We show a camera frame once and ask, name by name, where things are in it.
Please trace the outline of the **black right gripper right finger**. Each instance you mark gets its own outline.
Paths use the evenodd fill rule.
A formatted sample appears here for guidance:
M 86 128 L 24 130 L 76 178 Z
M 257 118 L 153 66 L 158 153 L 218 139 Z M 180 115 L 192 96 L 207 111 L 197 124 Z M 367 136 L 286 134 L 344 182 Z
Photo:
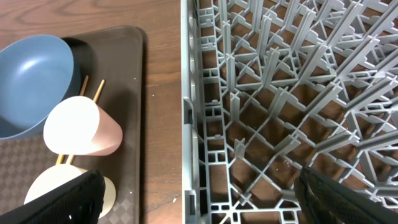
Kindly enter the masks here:
M 308 223 L 397 223 L 396 212 L 310 167 L 301 169 L 294 192 Z

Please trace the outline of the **green cup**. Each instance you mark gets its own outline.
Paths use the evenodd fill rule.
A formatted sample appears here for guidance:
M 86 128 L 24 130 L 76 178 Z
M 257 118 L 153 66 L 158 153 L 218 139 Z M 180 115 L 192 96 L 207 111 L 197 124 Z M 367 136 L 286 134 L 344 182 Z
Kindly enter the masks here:
M 59 164 L 48 168 L 34 180 L 25 197 L 24 204 L 39 198 L 85 172 L 87 170 L 70 164 Z M 104 181 L 104 203 L 102 212 L 99 215 L 100 218 L 104 217 L 112 209 L 116 201 L 116 188 L 113 182 L 107 177 L 104 177 Z

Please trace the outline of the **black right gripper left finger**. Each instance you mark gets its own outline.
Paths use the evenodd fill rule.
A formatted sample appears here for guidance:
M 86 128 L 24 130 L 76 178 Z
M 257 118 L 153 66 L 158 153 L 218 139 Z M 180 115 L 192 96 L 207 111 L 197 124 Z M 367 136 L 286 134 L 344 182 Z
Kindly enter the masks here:
M 105 180 L 89 170 L 39 198 L 1 215 L 1 224 L 97 223 L 103 209 Z

